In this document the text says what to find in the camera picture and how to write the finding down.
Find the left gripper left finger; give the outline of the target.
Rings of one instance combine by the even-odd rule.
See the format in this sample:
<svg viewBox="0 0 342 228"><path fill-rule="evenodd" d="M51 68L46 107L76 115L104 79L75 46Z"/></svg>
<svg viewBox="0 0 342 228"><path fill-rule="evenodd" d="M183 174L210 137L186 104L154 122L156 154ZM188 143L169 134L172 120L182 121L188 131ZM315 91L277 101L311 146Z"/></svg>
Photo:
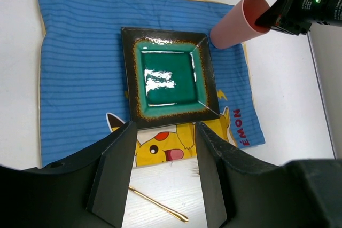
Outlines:
<svg viewBox="0 0 342 228"><path fill-rule="evenodd" d="M91 212L112 227L121 227L137 140L137 127L127 122L106 137L87 203Z"/></svg>

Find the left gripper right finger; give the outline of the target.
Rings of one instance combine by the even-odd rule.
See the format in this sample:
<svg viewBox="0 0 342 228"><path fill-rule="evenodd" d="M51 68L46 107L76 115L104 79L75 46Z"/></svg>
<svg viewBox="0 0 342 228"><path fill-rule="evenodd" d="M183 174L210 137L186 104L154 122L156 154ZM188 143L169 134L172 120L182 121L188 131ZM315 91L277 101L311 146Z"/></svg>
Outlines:
<svg viewBox="0 0 342 228"><path fill-rule="evenodd" d="M196 123L195 141L207 226L226 227L229 215L222 186L227 179L219 147L230 144L202 122Z"/></svg>

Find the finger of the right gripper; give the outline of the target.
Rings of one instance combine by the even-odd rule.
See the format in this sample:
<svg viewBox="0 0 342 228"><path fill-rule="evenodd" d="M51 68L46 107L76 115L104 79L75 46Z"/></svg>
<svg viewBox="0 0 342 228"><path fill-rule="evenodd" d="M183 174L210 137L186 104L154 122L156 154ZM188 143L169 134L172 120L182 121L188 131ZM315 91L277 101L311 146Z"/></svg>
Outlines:
<svg viewBox="0 0 342 228"><path fill-rule="evenodd" d="M264 28L279 26L280 15L281 9L276 6L272 6L256 19L255 25Z"/></svg>

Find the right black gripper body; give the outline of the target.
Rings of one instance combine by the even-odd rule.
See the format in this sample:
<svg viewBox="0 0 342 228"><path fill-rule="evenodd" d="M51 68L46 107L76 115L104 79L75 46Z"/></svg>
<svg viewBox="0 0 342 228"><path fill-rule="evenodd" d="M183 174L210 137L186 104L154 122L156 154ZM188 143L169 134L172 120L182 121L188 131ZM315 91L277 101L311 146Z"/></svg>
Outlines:
<svg viewBox="0 0 342 228"><path fill-rule="evenodd" d="M289 34L306 35L313 23L331 25L322 7L328 0L277 0L270 11L269 28Z"/></svg>

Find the pink plastic cup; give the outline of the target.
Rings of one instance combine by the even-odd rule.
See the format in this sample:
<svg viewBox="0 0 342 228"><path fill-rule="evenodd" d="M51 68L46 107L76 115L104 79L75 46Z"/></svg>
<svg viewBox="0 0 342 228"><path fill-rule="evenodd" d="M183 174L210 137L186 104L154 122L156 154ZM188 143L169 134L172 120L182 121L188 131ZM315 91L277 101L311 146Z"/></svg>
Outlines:
<svg viewBox="0 0 342 228"><path fill-rule="evenodd" d="M212 29L210 40L218 49L227 49L270 31L255 24L270 8L266 0L240 0Z"/></svg>

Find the gold spoon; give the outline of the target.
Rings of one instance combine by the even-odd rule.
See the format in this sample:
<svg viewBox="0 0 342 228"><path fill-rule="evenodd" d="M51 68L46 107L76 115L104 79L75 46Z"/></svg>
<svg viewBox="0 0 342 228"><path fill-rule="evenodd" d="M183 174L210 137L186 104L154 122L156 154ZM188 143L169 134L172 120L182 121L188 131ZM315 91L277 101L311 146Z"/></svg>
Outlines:
<svg viewBox="0 0 342 228"><path fill-rule="evenodd" d="M176 210L173 210L161 203L159 203L158 201L152 199L151 197L141 193L140 191L136 190L135 188L133 188L132 186L129 186L129 190L132 191L133 193L139 195L140 197L142 197L143 199L151 202L152 204L158 206L159 208L163 209L164 211L166 211L167 213L169 213L170 215L174 216L175 218L177 218L179 221L183 222L183 223L187 223L189 221L189 218L184 215L179 213Z"/></svg>

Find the blue Pikachu placemat cloth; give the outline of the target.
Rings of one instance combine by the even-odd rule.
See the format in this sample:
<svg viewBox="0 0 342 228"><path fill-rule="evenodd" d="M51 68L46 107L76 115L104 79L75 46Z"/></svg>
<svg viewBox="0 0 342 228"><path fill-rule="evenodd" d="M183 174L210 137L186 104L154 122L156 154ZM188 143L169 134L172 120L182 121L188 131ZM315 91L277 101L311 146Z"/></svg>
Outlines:
<svg viewBox="0 0 342 228"><path fill-rule="evenodd" d="M38 0L45 36L40 63L42 164L62 159L130 120L121 27L205 33L233 6L203 0ZM205 122L225 141L265 143L244 49L210 45L218 120ZM196 156L195 124L138 133L134 166Z"/></svg>

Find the green square ceramic plate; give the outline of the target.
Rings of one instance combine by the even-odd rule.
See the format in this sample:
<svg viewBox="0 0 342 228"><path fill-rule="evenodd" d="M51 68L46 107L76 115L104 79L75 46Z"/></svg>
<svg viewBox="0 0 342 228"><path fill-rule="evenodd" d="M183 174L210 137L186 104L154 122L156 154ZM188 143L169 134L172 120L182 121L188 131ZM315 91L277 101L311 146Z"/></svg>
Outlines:
<svg viewBox="0 0 342 228"><path fill-rule="evenodd" d="M139 130L218 119L207 35L123 27L131 120Z"/></svg>

